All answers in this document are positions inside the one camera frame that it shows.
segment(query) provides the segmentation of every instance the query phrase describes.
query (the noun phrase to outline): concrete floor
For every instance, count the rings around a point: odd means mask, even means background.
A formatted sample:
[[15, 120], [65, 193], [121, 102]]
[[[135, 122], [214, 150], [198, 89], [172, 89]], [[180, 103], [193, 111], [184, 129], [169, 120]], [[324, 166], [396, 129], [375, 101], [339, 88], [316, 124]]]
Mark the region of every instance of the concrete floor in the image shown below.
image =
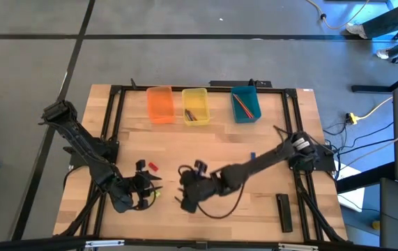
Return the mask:
[[[361, 6], [316, 2], [334, 25]], [[78, 33], [87, 4], [87, 0], [0, 0], [0, 33]], [[362, 22], [387, 10], [384, 3], [371, 3], [355, 20]], [[325, 28], [317, 19], [317, 11], [305, 0], [102, 0], [93, 9], [87, 33], [343, 33]], [[37, 125], [42, 109], [57, 97], [74, 44], [73, 40], [0, 40], [0, 241], [9, 237], [43, 138], [45, 128]], [[205, 86], [212, 79], [252, 77], [269, 79], [280, 88], [314, 89], [323, 127], [328, 127], [346, 112], [363, 115], [387, 98], [354, 94], [349, 87], [398, 80], [398, 65], [372, 54], [391, 46], [371, 41], [85, 40], [67, 99], [81, 116], [92, 84], [129, 84], [133, 77], [140, 85]], [[348, 129], [348, 144], [391, 121], [388, 103]], [[392, 136], [389, 129], [358, 145]], [[341, 144], [340, 138], [328, 139]], [[68, 166], [68, 155], [62, 151], [66, 145], [55, 137], [25, 238], [52, 234]], [[368, 149], [362, 150], [345, 155], [342, 162]], [[392, 159], [389, 147], [353, 167], [365, 171]]]

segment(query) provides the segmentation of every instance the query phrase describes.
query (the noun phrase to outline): wooden table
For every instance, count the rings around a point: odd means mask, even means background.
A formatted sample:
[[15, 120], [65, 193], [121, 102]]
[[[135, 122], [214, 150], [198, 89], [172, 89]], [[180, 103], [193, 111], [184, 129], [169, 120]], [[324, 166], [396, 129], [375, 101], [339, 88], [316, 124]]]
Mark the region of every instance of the wooden table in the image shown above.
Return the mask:
[[[82, 119], [82, 125], [94, 136], [100, 135], [110, 85], [95, 84]], [[298, 89], [298, 101], [304, 129], [323, 142], [323, 131], [312, 90]], [[223, 220], [213, 220], [197, 211], [189, 214], [181, 210], [174, 196], [181, 197], [177, 169], [180, 165], [193, 166], [196, 159], [208, 164], [208, 171], [222, 166], [242, 163], [250, 153], [260, 155], [276, 147], [280, 137], [273, 125], [285, 128], [284, 110], [280, 95], [259, 93], [262, 117], [256, 123], [234, 123], [229, 93], [208, 93], [211, 122], [206, 126], [188, 127], [182, 119], [181, 92], [174, 92], [175, 124], [154, 125], [148, 119], [145, 91], [126, 91], [123, 115], [119, 128], [120, 149], [117, 167], [124, 176], [133, 176], [135, 163], [145, 159], [160, 169], [153, 174], [163, 178], [155, 182], [162, 185], [161, 195], [145, 211], [117, 213], [110, 204], [105, 205], [101, 237], [145, 238], [168, 240], [209, 241], [263, 241], [302, 242], [303, 234], [298, 213], [293, 174], [287, 163], [253, 176], [246, 184], [242, 199], [234, 213]], [[330, 225], [343, 238], [346, 230], [333, 180], [325, 172], [314, 172], [314, 187], [321, 212]], [[65, 230], [86, 203], [90, 176], [88, 168], [73, 172], [61, 200], [54, 233]], [[275, 195], [285, 193], [291, 201], [293, 232], [281, 231]], [[238, 192], [227, 197], [213, 197], [201, 203], [213, 215], [223, 215], [234, 205]], [[88, 233], [93, 232], [96, 209], [91, 214]], [[307, 209], [310, 235], [315, 239], [313, 219]]]

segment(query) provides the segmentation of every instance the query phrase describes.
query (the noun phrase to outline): plastic bin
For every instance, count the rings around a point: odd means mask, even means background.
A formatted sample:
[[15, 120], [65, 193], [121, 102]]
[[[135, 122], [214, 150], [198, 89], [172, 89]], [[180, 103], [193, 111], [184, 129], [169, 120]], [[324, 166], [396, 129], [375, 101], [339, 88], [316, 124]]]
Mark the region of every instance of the plastic bin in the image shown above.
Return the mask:
[[148, 94], [148, 113], [152, 123], [173, 123], [174, 99], [170, 86], [151, 87], [146, 90]]
[[[182, 91], [183, 120], [189, 126], [204, 126], [210, 123], [210, 110], [208, 107], [208, 92], [205, 88], [184, 89]], [[186, 110], [197, 119], [191, 121], [186, 115]]]
[[[253, 114], [250, 119], [240, 106], [239, 102], [233, 97], [233, 93], [239, 96], [245, 106]], [[254, 86], [237, 86], [231, 88], [231, 105], [233, 106], [234, 121], [236, 123], [253, 123], [261, 117], [261, 108], [257, 99], [256, 87]]]

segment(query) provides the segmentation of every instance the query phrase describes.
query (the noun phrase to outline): black desk leg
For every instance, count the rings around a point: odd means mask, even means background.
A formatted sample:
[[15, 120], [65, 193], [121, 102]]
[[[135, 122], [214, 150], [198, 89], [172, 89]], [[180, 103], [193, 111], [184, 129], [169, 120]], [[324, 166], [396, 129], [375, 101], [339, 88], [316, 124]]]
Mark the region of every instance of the black desk leg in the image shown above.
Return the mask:
[[398, 89], [398, 81], [392, 86], [367, 86], [367, 85], [353, 85], [352, 92], [362, 92], [362, 93], [392, 93], [394, 90]]
[[337, 193], [350, 192], [380, 182], [381, 178], [395, 180], [394, 162], [370, 169], [361, 174], [343, 178], [337, 181]]

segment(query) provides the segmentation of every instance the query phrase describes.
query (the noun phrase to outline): shoe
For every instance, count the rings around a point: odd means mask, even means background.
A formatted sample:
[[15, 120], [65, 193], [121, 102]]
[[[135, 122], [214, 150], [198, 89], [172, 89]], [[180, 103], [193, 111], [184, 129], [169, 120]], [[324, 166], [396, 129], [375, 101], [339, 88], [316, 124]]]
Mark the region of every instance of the shoe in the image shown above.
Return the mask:
[[346, 24], [346, 30], [355, 35], [359, 35], [363, 39], [367, 39], [363, 25], [361, 24]]
[[389, 59], [389, 55], [388, 55], [388, 52], [389, 52], [389, 49], [390, 48], [387, 48], [387, 49], [383, 49], [383, 50], [377, 50], [377, 56], [380, 58], [380, 59]]

